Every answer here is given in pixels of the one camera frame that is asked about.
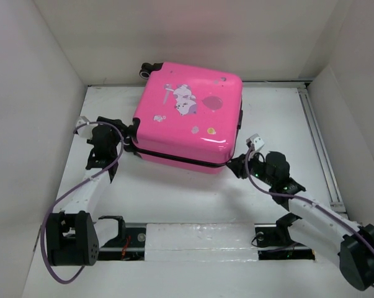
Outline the pink hard-shell suitcase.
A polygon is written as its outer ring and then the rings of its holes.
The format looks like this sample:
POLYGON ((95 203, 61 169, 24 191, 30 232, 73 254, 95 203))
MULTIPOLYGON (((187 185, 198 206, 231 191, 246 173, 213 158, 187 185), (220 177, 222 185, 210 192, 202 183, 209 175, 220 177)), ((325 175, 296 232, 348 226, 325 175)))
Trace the pink hard-shell suitcase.
POLYGON ((130 126, 134 154, 190 171, 221 172, 241 128, 241 78, 168 61, 143 63, 140 76, 147 82, 130 126))

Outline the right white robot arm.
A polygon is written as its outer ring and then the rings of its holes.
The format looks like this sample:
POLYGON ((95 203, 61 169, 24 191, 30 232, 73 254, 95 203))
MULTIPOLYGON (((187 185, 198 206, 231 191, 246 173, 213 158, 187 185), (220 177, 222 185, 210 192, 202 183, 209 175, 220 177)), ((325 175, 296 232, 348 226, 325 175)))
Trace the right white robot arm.
POLYGON ((263 156, 249 150, 230 160, 227 167, 237 178, 268 185, 263 193, 287 211, 275 223, 275 237, 281 245, 307 246, 337 266, 355 289, 374 287, 374 225, 349 221, 309 197, 290 176, 290 165, 280 152, 263 156))

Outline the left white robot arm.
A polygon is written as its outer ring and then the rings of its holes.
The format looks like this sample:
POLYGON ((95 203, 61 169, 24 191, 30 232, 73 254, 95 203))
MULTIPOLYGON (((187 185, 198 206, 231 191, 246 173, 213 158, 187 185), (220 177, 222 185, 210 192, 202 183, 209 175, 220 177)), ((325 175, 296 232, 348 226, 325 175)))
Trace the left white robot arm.
POLYGON ((104 191, 118 170, 118 161, 128 149, 128 127, 121 120, 98 117, 79 119, 76 133, 92 145, 85 176, 69 193, 70 201, 58 212, 51 211, 45 224, 47 261, 50 266, 92 266, 107 244, 122 249, 124 258, 131 243, 121 215, 94 216, 104 191))

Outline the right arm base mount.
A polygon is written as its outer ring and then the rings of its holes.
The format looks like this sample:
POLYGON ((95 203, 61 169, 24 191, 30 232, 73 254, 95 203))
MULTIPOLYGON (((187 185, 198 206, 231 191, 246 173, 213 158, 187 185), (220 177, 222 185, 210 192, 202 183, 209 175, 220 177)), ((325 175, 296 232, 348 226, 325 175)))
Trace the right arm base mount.
POLYGON ((284 235, 275 224, 254 226, 251 245, 257 248, 259 261, 288 261, 316 259, 314 251, 284 235))

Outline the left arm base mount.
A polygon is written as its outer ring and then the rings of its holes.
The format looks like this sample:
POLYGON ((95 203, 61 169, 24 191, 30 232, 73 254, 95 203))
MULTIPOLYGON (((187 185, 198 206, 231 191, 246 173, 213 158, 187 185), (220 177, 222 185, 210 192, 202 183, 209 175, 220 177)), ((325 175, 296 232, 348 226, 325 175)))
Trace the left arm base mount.
POLYGON ((146 244, 145 225, 127 225, 124 239, 109 240, 99 250, 99 261, 144 261, 146 244))

